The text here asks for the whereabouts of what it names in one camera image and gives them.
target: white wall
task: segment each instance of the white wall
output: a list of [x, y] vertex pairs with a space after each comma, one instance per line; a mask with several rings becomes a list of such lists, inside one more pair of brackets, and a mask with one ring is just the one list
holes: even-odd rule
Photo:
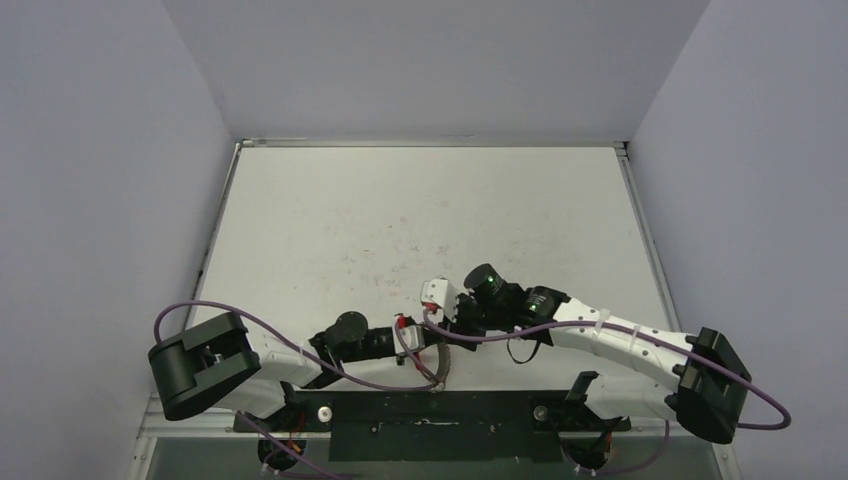
[[0, 6], [3, 478], [126, 474], [232, 142], [158, 0]]
[[240, 137], [624, 140], [707, 0], [163, 0]]
[[846, 47], [844, 0], [713, 0], [630, 147], [681, 323], [794, 414], [737, 436], [749, 479], [848, 468]]

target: metal screw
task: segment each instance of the metal screw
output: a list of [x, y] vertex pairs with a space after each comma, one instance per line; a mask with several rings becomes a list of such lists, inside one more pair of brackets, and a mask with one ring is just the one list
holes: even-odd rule
[[327, 423], [333, 419], [333, 410], [330, 407], [324, 406], [318, 409], [318, 421]]
[[543, 405], [539, 405], [533, 409], [533, 418], [540, 422], [544, 422], [548, 419], [548, 409]]

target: cable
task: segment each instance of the cable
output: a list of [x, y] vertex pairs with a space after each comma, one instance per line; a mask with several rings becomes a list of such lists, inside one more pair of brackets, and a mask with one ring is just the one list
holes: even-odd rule
[[436, 374], [433, 373], [429, 368], [427, 368], [427, 366], [424, 365], [424, 362], [422, 362], [420, 358], [418, 358], [414, 353], [412, 353], [412, 349], [410, 349], [409, 345], [407, 345], [406, 342], [403, 340], [403, 336], [401, 336], [400, 334], [400, 327], [398, 327], [397, 322], [392, 324], [392, 330], [394, 330], [395, 337], [397, 337], [398, 343], [400, 343], [400, 346], [401, 348], [403, 348], [404, 353], [406, 353], [406, 356], [409, 357], [410, 360], [412, 360], [412, 362], [418, 368], [418, 371], [424, 375], [424, 378], [432, 382], [434, 384], [433, 386], [438, 385], [439, 379], [436, 377]]
[[254, 422], [253, 420], [248, 418], [248, 416], [245, 415], [244, 412], [242, 412], [242, 411], [236, 412], [236, 417], [240, 418], [241, 421], [243, 421], [250, 428], [255, 430], [256, 433], [262, 435], [269, 442], [276, 445], [276, 447], [279, 450], [285, 452], [290, 457], [296, 459], [298, 462], [303, 462], [304, 465], [308, 466], [309, 468], [311, 468], [311, 469], [313, 469], [313, 470], [315, 470], [316, 472], [319, 473], [319, 475], [314, 475], [314, 474], [310, 475], [310, 474], [304, 474], [304, 473], [279, 472], [279, 474], [281, 476], [289, 477], [289, 478], [331, 478], [333, 480], [348, 480], [350, 478], [353, 478], [353, 475], [341, 475], [341, 474], [338, 474], [338, 473], [332, 473], [332, 472], [328, 472], [327, 470], [324, 470], [322, 467], [319, 467], [314, 462], [312, 462], [312, 460], [309, 460], [308, 458], [304, 457], [303, 455], [300, 455], [299, 453], [295, 452], [294, 450], [289, 448], [288, 445], [286, 445], [285, 443], [281, 442], [280, 440], [275, 438], [273, 435], [268, 433], [264, 428], [260, 427], [259, 424], [257, 424], [256, 422]]
[[644, 462], [636, 464], [636, 465], [630, 465], [630, 466], [627, 466], [627, 467], [610, 468], [610, 469], [604, 468], [604, 469], [601, 469], [601, 470], [591, 470], [591, 469], [588, 469], [588, 468], [585, 468], [585, 467], [578, 465], [577, 462], [575, 462], [574, 459], [571, 458], [567, 453], [565, 454], [565, 458], [567, 458], [569, 461], [571, 461], [571, 463], [577, 465], [575, 472], [577, 472], [577, 473], [588, 473], [588, 474], [591, 474], [593, 477], [595, 477], [595, 476], [603, 477], [603, 476], [608, 476], [608, 475], [620, 475], [622, 473], [631, 473], [631, 472], [635, 472], [635, 471], [638, 471], [638, 470], [643, 470], [643, 469], [648, 468], [651, 465], [653, 465], [654, 462], [656, 462], [657, 459], [660, 458], [663, 453], [665, 453], [666, 449], [668, 448], [670, 438], [671, 438], [671, 425], [668, 423], [668, 420], [666, 420], [665, 421], [665, 435], [663, 435], [663, 442], [660, 444], [660, 448], [658, 448], [657, 451], [654, 452], [653, 455], [648, 457]]
[[542, 342], [540, 342], [539, 340], [536, 340], [536, 346], [533, 347], [533, 353], [531, 353], [530, 356], [527, 357], [527, 360], [516, 360], [515, 355], [512, 354], [512, 350], [510, 350], [510, 348], [509, 348], [510, 340], [512, 340], [512, 339], [510, 338], [510, 339], [507, 339], [507, 341], [506, 341], [506, 351], [507, 351], [507, 353], [509, 353], [509, 358], [512, 359], [512, 363], [514, 363], [516, 365], [524, 365], [525, 363], [530, 363], [530, 360], [533, 360], [534, 358], [536, 358], [536, 354], [539, 353], [539, 347], [542, 346]]
[[248, 312], [246, 312], [246, 311], [244, 311], [244, 310], [242, 310], [238, 307], [234, 307], [232, 305], [227, 305], [226, 303], [211, 302], [211, 301], [208, 301], [208, 300], [188, 300], [188, 301], [185, 301], [185, 302], [177, 302], [173, 305], [169, 305], [168, 307], [165, 307], [165, 309], [162, 310], [159, 313], [159, 315], [156, 317], [156, 320], [153, 322], [153, 337], [156, 339], [156, 343], [159, 343], [159, 342], [162, 341], [162, 337], [159, 334], [159, 327], [162, 324], [162, 320], [165, 318], [165, 316], [167, 316], [169, 313], [171, 313], [172, 311], [174, 311], [178, 308], [192, 307], [192, 306], [219, 308], [221, 310], [224, 310], [224, 311], [227, 311], [227, 312], [230, 312], [230, 313], [235, 313], [236, 315], [238, 315], [240, 317], [246, 318], [246, 319], [250, 320], [251, 322], [253, 322], [253, 323], [259, 325], [260, 327], [264, 328], [265, 330], [267, 330], [268, 333], [270, 333], [271, 335], [277, 337], [277, 339], [280, 342], [282, 342], [283, 345], [291, 348], [292, 350], [299, 352], [301, 355], [312, 360], [313, 362], [317, 363], [318, 365], [321, 365], [322, 367], [337, 373], [338, 375], [350, 380], [353, 383], [357, 383], [359, 385], [362, 385], [363, 387], [373, 388], [375, 390], [383, 390], [383, 391], [386, 391], [386, 392], [427, 391], [427, 390], [430, 390], [431, 388], [434, 387], [433, 384], [422, 385], [420, 387], [393, 387], [393, 386], [387, 386], [387, 385], [380, 385], [380, 384], [377, 384], [377, 383], [369, 382], [368, 380], [363, 380], [361, 378], [354, 377], [353, 375], [345, 373], [344, 370], [342, 370], [340, 368], [336, 368], [335, 365], [332, 365], [328, 362], [325, 362], [324, 360], [322, 360], [317, 355], [314, 355], [314, 354], [312, 354], [312, 353], [310, 353], [306, 350], [303, 350], [300, 346], [298, 346], [296, 343], [294, 343], [291, 340], [289, 340], [288, 338], [286, 338], [285, 335], [278, 332], [274, 327], [272, 327], [271, 325], [269, 325], [268, 323], [266, 323], [265, 321], [263, 321], [259, 317], [255, 316], [251, 313], [248, 313]]
[[[475, 343], [485, 343], [485, 342], [498, 342], [501, 340], [508, 340], [510, 338], [523, 337], [525, 335], [531, 335], [536, 332], [541, 332], [544, 330], [550, 330], [552, 328], [562, 328], [562, 327], [594, 327], [596, 322], [591, 322], [588, 320], [568, 320], [563, 322], [553, 322], [553, 323], [545, 323], [542, 325], [537, 325], [535, 327], [525, 328], [524, 330], [514, 332], [514, 333], [505, 333], [502, 335], [492, 335], [490, 337], [476, 337], [471, 335], [460, 335], [458, 333], [449, 332], [430, 320], [429, 316], [430, 310], [424, 309], [424, 325], [430, 330], [442, 335], [443, 337], [451, 338], [454, 340], [459, 340], [461, 342], [475, 342]], [[665, 349], [671, 350], [677, 354], [688, 357], [701, 365], [705, 365], [713, 370], [721, 373], [725, 377], [733, 380], [734, 382], [741, 385], [746, 390], [750, 391], [754, 395], [765, 400], [766, 403], [774, 407], [775, 410], [780, 412], [783, 415], [783, 420], [778, 423], [739, 423], [736, 425], [736, 428], [743, 428], [747, 430], [783, 430], [788, 427], [790, 423], [792, 423], [792, 415], [789, 414], [789, 410], [786, 409], [783, 405], [780, 404], [777, 400], [775, 400], [771, 395], [762, 391], [759, 387], [754, 385], [753, 383], [745, 380], [741, 376], [731, 372], [730, 370], [722, 367], [721, 365], [713, 362], [708, 358], [704, 358], [697, 353], [690, 352], [688, 350], [684, 350], [677, 345], [666, 342], [665, 340], [660, 340], [659, 338], [652, 337], [650, 335], [644, 334], [642, 332], [634, 331], [632, 328], [627, 328], [621, 325], [616, 325], [615, 323], [604, 323], [602, 328], [608, 328], [610, 330], [615, 330], [617, 332], [624, 332], [628, 335], [636, 335], [636, 337], [645, 340], [646, 342], [651, 342], [654, 345], [663, 347]]]

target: white table surface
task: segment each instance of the white table surface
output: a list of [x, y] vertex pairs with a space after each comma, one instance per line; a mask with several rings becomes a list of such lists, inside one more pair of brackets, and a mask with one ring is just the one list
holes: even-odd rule
[[[423, 281], [443, 275], [461, 287], [485, 262], [523, 287], [669, 328], [612, 148], [245, 148], [234, 175], [199, 298], [242, 307], [294, 340], [348, 310], [371, 327], [398, 312], [420, 319]], [[201, 308], [194, 321], [216, 314]], [[512, 344], [519, 358], [532, 346]], [[434, 364], [430, 350], [422, 358]], [[546, 346], [527, 365], [503, 343], [451, 353], [451, 390], [568, 389], [584, 370], [636, 375]], [[394, 359], [346, 370], [423, 382]]]

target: scuff mark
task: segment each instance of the scuff mark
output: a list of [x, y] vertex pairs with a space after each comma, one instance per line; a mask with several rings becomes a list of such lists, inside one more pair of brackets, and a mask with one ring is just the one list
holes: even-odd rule
[[417, 422], [413, 422], [415, 425], [459, 425], [459, 422], [431, 422], [428, 418], [422, 418]]

